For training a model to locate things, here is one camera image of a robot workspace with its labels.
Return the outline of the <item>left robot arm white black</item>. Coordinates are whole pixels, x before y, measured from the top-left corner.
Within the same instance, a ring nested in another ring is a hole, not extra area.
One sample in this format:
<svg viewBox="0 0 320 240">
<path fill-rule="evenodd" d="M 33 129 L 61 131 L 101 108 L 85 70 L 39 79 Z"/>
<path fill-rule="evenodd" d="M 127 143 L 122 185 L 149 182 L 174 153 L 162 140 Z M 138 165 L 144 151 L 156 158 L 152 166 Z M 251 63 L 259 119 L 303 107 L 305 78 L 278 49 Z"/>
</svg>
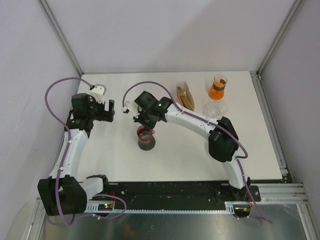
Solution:
<svg viewBox="0 0 320 240">
<path fill-rule="evenodd" d="M 96 196 L 105 200 L 110 196 L 108 178 L 104 174 L 88 176 L 79 182 L 78 167 L 89 140 L 94 121 L 112 122 L 115 102 L 105 101 L 87 93 L 71 97 L 72 109 L 64 123 L 64 140 L 58 160 L 48 178 L 38 182 L 37 189 L 49 216 L 82 214 L 87 202 Z"/>
</svg>

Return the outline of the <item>olive green plastic dripper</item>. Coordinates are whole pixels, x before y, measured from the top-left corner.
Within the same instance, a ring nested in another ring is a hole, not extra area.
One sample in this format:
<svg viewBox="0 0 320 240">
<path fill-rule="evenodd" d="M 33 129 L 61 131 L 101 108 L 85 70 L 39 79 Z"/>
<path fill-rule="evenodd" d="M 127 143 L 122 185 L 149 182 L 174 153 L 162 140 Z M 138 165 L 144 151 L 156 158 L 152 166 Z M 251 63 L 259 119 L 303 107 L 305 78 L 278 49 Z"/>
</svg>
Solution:
<svg viewBox="0 0 320 240">
<path fill-rule="evenodd" d="M 157 124 L 157 121 L 150 120 L 148 118 L 138 118 L 135 120 L 135 122 L 140 124 L 140 127 L 138 128 L 138 132 L 141 132 L 141 131 L 151 132 Z"/>
</svg>

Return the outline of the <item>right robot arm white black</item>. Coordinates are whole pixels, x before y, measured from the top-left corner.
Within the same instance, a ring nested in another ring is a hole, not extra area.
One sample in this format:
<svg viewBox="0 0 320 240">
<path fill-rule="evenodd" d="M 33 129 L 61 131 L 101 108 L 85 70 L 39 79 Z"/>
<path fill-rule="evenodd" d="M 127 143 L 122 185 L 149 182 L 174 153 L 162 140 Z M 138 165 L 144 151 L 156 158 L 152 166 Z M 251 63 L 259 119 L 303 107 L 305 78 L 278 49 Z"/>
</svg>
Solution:
<svg viewBox="0 0 320 240">
<path fill-rule="evenodd" d="M 208 142 L 209 155 L 222 163 L 231 187 L 231 196 L 237 201 L 248 196 L 250 182 L 240 166 L 238 156 L 241 144 L 228 118 L 208 118 L 182 107 L 168 97 L 158 100 L 147 91 L 143 91 L 133 102 L 126 102 L 126 107 L 133 114 L 134 121 L 149 130 L 162 121 L 202 136 Z"/>
</svg>

